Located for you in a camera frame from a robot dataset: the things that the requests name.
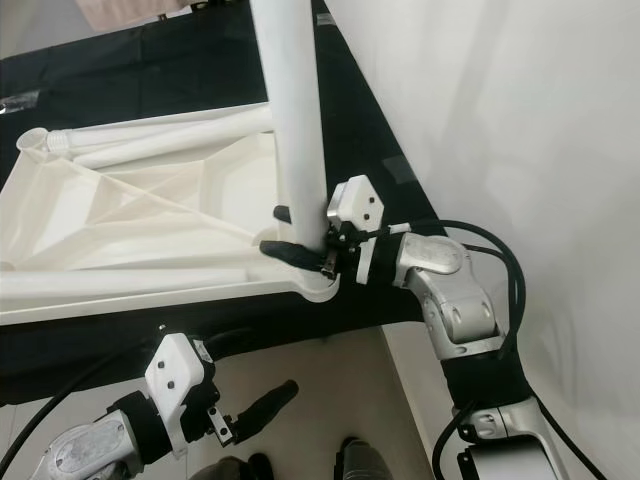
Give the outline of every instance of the metal bracket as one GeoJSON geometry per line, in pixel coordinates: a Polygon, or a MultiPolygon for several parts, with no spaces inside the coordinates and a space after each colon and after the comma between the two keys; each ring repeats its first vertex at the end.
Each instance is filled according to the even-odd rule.
{"type": "MultiPolygon", "coordinates": [[[[341,232],[343,224],[347,222],[353,225],[356,231],[373,232],[378,230],[382,224],[383,213],[384,204],[366,175],[351,177],[347,182],[338,184],[327,208],[327,218],[336,232],[341,232]]],[[[346,237],[343,239],[341,235],[339,238],[345,244],[349,244],[346,237]]],[[[356,273],[356,282],[358,283],[366,284],[369,279],[375,244],[376,239],[370,238],[360,245],[360,261],[356,273]]],[[[325,269],[329,272],[331,270],[330,259],[331,252],[327,257],[329,266],[325,264],[325,269]]]]}
{"type": "Polygon", "coordinates": [[[173,455],[180,458],[187,453],[187,441],[182,432],[180,417],[189,390],[204,380],[204,367],[186,335],[166,335],[144,374],[149,396],[158,408],[173,455]]]}
{"type": "Polygon", "coordinates": [[[211,419],[211,423],[213,424],[213,431],[216,434],[216,437],[218,437],[220,444],[223,447],[226,447],[231,442],[233,442],[233,432],[227,424],[227,421],[224,419],[224,415],[220,413],[220,410],[212,407],[208,410],[207,414],[211,419]]]}

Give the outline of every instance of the robotic arm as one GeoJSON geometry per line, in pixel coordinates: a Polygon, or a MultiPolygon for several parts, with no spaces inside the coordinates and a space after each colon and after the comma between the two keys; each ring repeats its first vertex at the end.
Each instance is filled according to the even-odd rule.
{"type": "Polygon", "coordinates": [[[67,430],[44,452],[31,480],[124,480],[169,452],[215,434],[222,446],[260,432],[298,393],[289,380],[232,421],[216,402],[215,367],[204,343],[182,333],[164,336],[146,372],[149,398],[134,392],[88,425],[67,430]]]}
{"type": "MultiPolygon", "coordinates": [[[[366,284],[370,275],[380,280],[371,267],[375,254],[389,248],[375,243],[383,210],[367,177],[353,177],[336,187],[329,204],[326,257],[285,242],[263,242],[261,249],[329,278],[357,265],[359,283],[366,284]]],[[[470,443],[458,455],[463,477],[567,480],[517,348],[501,351],[508,332],[496,321],[491,299],[473,276],[467,249],[448,237],[411,233],[408,223],[392,225],[386,232],[402,234],[402,239],[395,247],[392,274],[387,271],[382,277],[412,291],[422,306],[457,412],[450,425],[470,443]]],[[[434,455],[436,477],[442,475],[438,463],[434,455]]]]}
{"type": "MultiPolygon", "coordinates": [[[[396,260],[385,274],[373,277],[380,275],[417,297],[454,404],[454,419],[434,450],[436,478],[443,478],[439,455],[457,429],[470,444],[457,457],[465,479],[568,480],[517,346],[509,346],[509,332],[496,321],[491,299],[474,278],[468,250],[448,237],[412,233],[408,223],[384,230],[403,235],[399,247],[377,244],[383,211],[367,177],[353,177],[336,187],[329,204],[326,254],[280,241],[264,241],[260,249],[333,279],[355,267],[356,281],[363,284],[372,276],[377,254],[397,250],[385,252],[395,253],[396,260]]],[[[276,207],[274,215],[290,222],[286,207],[276,207]]],[[[204,343],[166,335],[145,373],[150,398],[135,392],[96,422],[60,435],[32,480],[133,478],[170,451],[176,458],[184,455],[187,444],[205,434],[215,434],[223,446],[239,443],[261,431],[298,391],[288,381],[233,422],[215,407],[220,394],[214,373],[204,343]]]]}

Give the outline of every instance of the black surface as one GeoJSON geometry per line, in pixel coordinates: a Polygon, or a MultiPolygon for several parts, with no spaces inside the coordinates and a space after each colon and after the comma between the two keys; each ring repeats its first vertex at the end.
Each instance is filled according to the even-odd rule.
{"type": "MultiPolygon", "coordinates": [[[[339,31],[316,31],[328,191],[366,174],[385,218],[435,216],[339,31]]],[[[0,180],[18,136],[266,100],[248,4],[204,10],[0,62],[0,96],[41,90],[36,108],[0,115],[0,180]]],[[[372,325],[421,321],[409,292],[343,278],[331,301],[287,293],[128,311],[0,328],[0,402],[57,390],[87,362],[158,325],[207,337],[239,331],[226,354],[372,325]]],[[[151,352],[123,358],[84,387],[140,376],[151,352]]]]}

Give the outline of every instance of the white wall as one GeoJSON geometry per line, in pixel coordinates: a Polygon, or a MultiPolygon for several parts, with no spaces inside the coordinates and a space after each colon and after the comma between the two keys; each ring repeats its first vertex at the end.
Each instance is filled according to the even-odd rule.
{"type": "MultiPolygon", "coordinates": [[[[328,4],[438,215],[521,260],[532,384],[610,478],[637,478],[640,4],[328,4]]],[[[450,404],[412,328],[389,341],[429,445],[450,404]]]]}

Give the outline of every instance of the floor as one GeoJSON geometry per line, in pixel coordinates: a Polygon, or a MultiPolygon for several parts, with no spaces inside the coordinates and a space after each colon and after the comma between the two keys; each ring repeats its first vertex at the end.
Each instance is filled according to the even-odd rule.
{"type": "MultiPolygon", "coordinates": [[[[169,455],[147,467],[137,479],[187,479],[224,456],[246,459],[264,452],[272,459],[279,480],[330,480],[335,452],[350,435],[378,448],[395,480],[432,478],[379,329],[239,355],[216,367],[215,383],[222,393],[218,406],[226,414],[235,416],[289,378],[298,382],[300,393],[246,443],[223,450],[215,438],[206,437],[192,444],[186,457],[174,460],[169,455]]],[[[142,380],[133,380],[72,395],[29,439],[6,480],[29,478],[56,435],[97,418],[117,398],[143,388],[142,380]]],[[[44,400],[0,409],[0,454],[43,404],[44,400]]]]}

